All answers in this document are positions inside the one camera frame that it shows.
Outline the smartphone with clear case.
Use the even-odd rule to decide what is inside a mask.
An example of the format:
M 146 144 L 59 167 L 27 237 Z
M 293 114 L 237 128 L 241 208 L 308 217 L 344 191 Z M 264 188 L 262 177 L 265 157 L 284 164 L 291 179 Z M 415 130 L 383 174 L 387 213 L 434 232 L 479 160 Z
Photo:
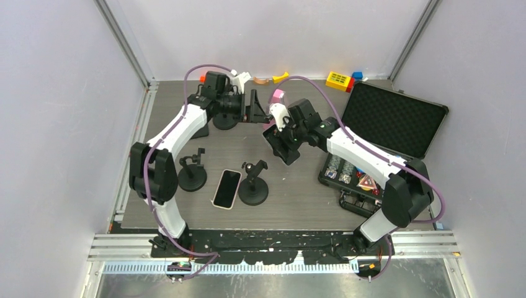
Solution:
M 274 131 L 263 133 L 266 142 L 270 145 L 274 156 L 281 158 L 285 161 L 288 158 L 288 148 L 283 143 L 279 136 L 274 134 Z

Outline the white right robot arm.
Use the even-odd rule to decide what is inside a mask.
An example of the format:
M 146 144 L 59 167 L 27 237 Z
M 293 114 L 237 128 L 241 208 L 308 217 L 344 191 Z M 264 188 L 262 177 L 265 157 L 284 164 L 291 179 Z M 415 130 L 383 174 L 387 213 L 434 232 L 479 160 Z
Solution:
M 427 168 L 421 160 L 405 160 L 359 137 L 333 117 L 321 120 L 307 99 L 286 107 L 273 103 L 269 112 L 275 123 L 263 136 L 273 154 L 286 165 L 300 157 L 303 143 L 336 155 L 369 175 L 383 190 L 381 209 L 354 232 L 355 249 L 369 255 L 379 239 L 395 228 L 407 227 L 434 200 Z

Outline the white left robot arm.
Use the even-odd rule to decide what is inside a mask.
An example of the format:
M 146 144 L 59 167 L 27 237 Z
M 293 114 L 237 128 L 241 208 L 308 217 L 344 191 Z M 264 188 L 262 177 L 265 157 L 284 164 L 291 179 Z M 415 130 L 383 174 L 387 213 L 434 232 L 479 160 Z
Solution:
M 251 79 L 247 71 L 206 72 L 197 91 L 186 97 L 180 112 L 162 131 L 145 143 L 131 146 L 129 186 L 146 201 L 159 232 L 169 237 L 167 250 L 176 257 L 189 252 L 190 240 L 183 236 L 187 223 L 175 199 L 179 185 L 175 159 L 191 137 L 217 115 L 249 120 L 245 84 Z

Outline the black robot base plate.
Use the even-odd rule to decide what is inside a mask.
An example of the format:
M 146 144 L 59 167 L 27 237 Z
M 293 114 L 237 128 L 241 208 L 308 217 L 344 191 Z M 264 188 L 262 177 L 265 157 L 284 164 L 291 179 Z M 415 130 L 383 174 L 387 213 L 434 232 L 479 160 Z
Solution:
M 174 246 L 167 237 L 150 239 L 153 258 L 188 257 L 197 264 L 342 264 L 357 256 L 378 259 L 394 254 L 390 239 L 361 250 L 350 232 L 325 230 L 189 230 Z

